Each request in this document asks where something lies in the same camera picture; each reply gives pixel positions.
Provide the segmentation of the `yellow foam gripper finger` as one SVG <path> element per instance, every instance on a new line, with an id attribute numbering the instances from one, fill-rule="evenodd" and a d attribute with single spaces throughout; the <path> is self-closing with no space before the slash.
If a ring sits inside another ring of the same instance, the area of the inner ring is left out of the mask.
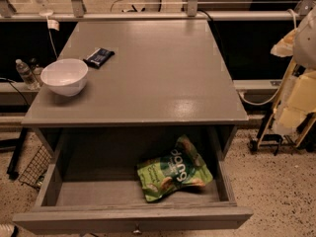
<path id="1" fill-rule="evenodd" d="M 276 108 L 273 132 L 288 135 L 296 131 L 307 115 L 316 112 L 316 71 L 308 69 L 285 82 L 280 105 Z"/>

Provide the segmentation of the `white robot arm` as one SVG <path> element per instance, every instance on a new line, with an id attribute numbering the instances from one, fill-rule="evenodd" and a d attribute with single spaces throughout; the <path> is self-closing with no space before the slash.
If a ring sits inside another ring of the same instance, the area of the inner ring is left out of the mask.
<path id="1" fill-rule="evenodd" d="M 316 8 L 271 49 L 279 57 L 291 56 L 304 68 L 298 77 L 282 79 L 280 104 L 276 107 L 273 131 L 287 135 L 294 132 L 316 110 Z"/>

